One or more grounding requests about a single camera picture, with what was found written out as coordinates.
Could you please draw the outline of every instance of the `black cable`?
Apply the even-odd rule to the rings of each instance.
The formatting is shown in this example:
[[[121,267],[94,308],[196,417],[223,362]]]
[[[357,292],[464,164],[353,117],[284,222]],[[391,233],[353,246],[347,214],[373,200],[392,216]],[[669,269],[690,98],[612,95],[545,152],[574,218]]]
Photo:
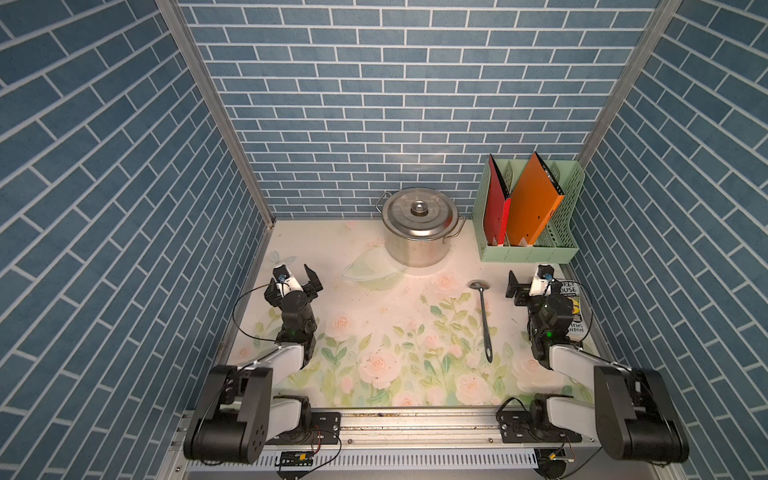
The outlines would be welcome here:
[[[527,412],[528,411],[528,409],[525,408],[525,404],[518,397],[511,396],[508,399],[506,399],[504,401],[504,403],[501,404],[501,406],[498,407],[498,410],[496,410],[496,422],[501,422],[502,421],[502,418],[501,418],[502,410],[504,410],[504,408],[507,405],[509,405],[509,403],[512,400],[515,400],[517,403],[520,404],[520,406],[523,408],[523,412]]]
[[[285,285],[285,286],[288,286],[288,284],[287,284],[287,283],[285,283],[285,282],[278,282],[278,283],[281,283],[281,284],[283,284],[283,285]],[[261,337],[259,337],[259,336],[253,336],[253,335],[250,335],[249,333],[245,333],[245,332],[243,331],[243,329],[241,329],[241,328],[240,328],[240,325],[238,325],[238,324],[237,324],[237,322],[235,321],[235,310],[237,309],[237,304],[240,302],[240,300],[241,300],[241,299],[243,299],[243,297],[244,297],[244,296],[246,296],[246,295],[248,295],[249,293],[251,293],[251,292],[254,292],[254,291],[258,290],[259,288],[264,288],[265,286],[269,286],[269,284],[267,283],[267,284],[265,284],[265,285],[259,285],[259,286],[257,286],[256,288],[252,288],[252,289],[248,290],[247,292],[245,292],[244,294],[242,294],[242,295],[238,296],[238,297],[237,297],[237,300],[235,300],[235,304],[234,304],[234,305],[232,305],[232,315],[230,316],[230,319],[232,320],[232,323],[233,323],[233,324],[234,324],[234,325],[237,327],[237,329],[240,331],[240,333],[242,333],[243,335],[247,336],[248,338],[250,338],[250,339],[254,339],[254,340],[263,340],[263,341],[265,341],[265,342],[276,342],[277,340],[275,340],[275,339],[263,339],[263,338],[261,338]]]
[[[317,432],[318,432],[318,434],[317,434],[317,439],[318,439],[318,442],[322,442],[322,441],[323,441],[323,440],[320,438],[320,432],[330,433],[331,435],[335,436],[335,437],[336,437],[336,440],[338,440],[338,441],[339,441],[339,449],[336,451],[336,454],[333,456],[333,458],[332,458],[332,459],[330,459],[330,460],[327,460],[327,461],[325,461],[325,462],[321,463],[320,465],[318,465],[318,466],[316,466],[316,467],[312,468],[312,469],[311,469],[311,470],[309,470],[307,473],[305,473],[304,475],[302,475],[302,478],[303,478],[303,477],[305,477],[305,476],[307,476],[307,475],[309,475],[310,473],[314,472],[314,471],[315,471],[315,470],[317,470],[318,468],[324,467],[324,466],[328,465],[329,463],[333,462],[334,460],[336,460],[337,458],[339,458],[339,454],[341,453],[341,438],[339,438],[339,434],[338,434],[338,433],[335,433],[335,432],[331,432],[330,430],[322,430],[322,429],[317,429]],[[278,464],[277,464],[277,473],[278,473],[278,475],[280,474],[280,472],[281,472],[282,470],[283,470],[283,463],[282,463],[282,462],[280,462],[280,463],[278,463]]]
[[[558,480],[563,480],[564,478],[568,478],[568,477],[570,477],[571,475],[573,475],[574,473],[576,473],[576,472],[578,472],[579,470],[581,470],[581,469],[582,469],[582,468],[583,468],[583,467],[584,467],[586,464],[588,464],[588,463],[589,463],[589,461],[590,461],[590,460],[592,460],[592,459],[594,458],[594,456],[595,456],[595,455],[597,455],[597,454],[600,452],[600,450],[602,450],[602,449],[603,449],[603,447],[600,447],[599,449],[595,450],[595,451],[594,451],[594,453],[593,453],[592,455],[590,455],[590,456],[589,456],[589,458],[587,458],[587,461],[586,461],[586,462],[584,462],[584,463],[582,463],[581,465],[579,465],[579,466],[578,466],[578,468],[576,468],[576,469],[575,469],[573,472],[571,472],[571,473],[569,473],[569,474],[567,474],[567,475],[563,475],[563,476],[561,476],[561,477],[558,477]]]
[[[585,286],[582,282],[577,282],[576,280],[556,280],[557,283],[574,283],[576,285],[580,285],[581,288],[584,290],[583,294],[587,298],[587,303],[589,303],[589,325],[587,325],[587,332],[584,334],[584,339],[587,339],[589,336],[589,331],[592,330],[592,323],[594,323],[594,310],[592,309],[592,300],[588,292],[587,286]]]
[[[318,466],[314,467],[312,470],[309,470],[309,471],[308,471],[306,474],[304,474],[305,476],[306,476],[306,475],[308,475],[308,474],[310,474],[310,473],[312,473],[312,472],[314,472],[314,471],[315,471],[315,470],[317,470],[318,468],[320,468],[320,467],[324,467],[324,466],[328,465],[329,463],[333,462],[334,460],[336,460],[337,458],[339,458],[339,454],[341,453],[341,438],[339,437],[339,434],[338,434],[338,433],[336,433],[336,432],[331,432],[330,430],[322,430],[322,429],[318,429],[318,430],[320,430],[321,432],[330,433],[331,435],[335,436],[335,437],[336,437],[336,440],[338,440],[338,441],[339,441],[339,449],[336,451],[336,454],[333,456],[333,458],[332,458],[332,459],[330,459],[330,460],[327,460],[327,461],[325,461],[325,462],[321,463],[320,465],[318,465]]]

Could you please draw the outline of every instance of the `pot lid knob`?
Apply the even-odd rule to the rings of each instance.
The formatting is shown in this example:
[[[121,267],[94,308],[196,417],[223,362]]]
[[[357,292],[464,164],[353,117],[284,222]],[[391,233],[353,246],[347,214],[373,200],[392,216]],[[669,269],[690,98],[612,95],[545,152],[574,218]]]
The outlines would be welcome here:
[[[411,213],[416,215],[417,217],[424,217],[426,214],[429,213],[429,208],[427,208],[427,203],[422,200],[417,200],[411,204]]]

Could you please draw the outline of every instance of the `metal base plate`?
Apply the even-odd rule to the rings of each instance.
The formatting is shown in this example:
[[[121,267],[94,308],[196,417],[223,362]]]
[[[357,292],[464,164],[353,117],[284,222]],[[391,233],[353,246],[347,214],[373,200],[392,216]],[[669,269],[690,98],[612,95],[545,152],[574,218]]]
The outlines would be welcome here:
[[[320,435],[321,445],[337,445],[339,439],[329,432],[338,434],[341,424],[339,412],[312,412],[310,432],[306,435],[298,435],[298,438],[281,434],[271,439],[267,445],[317,445],[317,436]]]
[[[571,430],[554,427],[551,429],[532,430],[533,418],[530,412],[523,410],[505,410],[500,415],[498,427],[501,429],[504,443],[571,443],[581,442],[581,435]]]

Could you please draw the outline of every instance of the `blue tile wallpaper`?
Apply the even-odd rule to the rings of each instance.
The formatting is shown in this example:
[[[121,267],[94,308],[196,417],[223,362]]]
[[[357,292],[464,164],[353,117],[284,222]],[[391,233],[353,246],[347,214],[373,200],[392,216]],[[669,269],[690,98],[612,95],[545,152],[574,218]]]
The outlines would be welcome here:
[[[182,0],[278,218],[472,208],[490,153],[572,159],[657,0]]]
[[[0,478],[153,478],[264,224],[153,0],[0,4]]]
[[[574,259],[616,357],[659,369],[690,478],[768,467],[768,8],[684,0],[588,166]]]

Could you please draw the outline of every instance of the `floral tablecloth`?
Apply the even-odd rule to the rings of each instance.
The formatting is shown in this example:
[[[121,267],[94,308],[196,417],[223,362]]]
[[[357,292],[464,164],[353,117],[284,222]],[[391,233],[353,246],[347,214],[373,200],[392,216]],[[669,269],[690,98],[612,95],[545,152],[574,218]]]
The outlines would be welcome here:
[[[588,389],[533,359],[526,310],[505,298],[509,270],[528,281],[535,265],[480,262],[470,222],[452,239],[448,256],[424,269],[406,269],[389,257],[380,220],[278,222],[256,285],[267,283],[281,263],[303,283],[306,263],[324,290],[312,302],[314,356],[274,393],[308,396],[318,408],[498,405],[509,396],[528,403],[537,392],[592,402]],[[479,294],[467,287],[474,279],[491,284],[485,292],[490,363]],[[262,292],[248,299],[242,328],[274,338],[280,311]],[[238,333],[230,363],[258,357],[269,346]]]

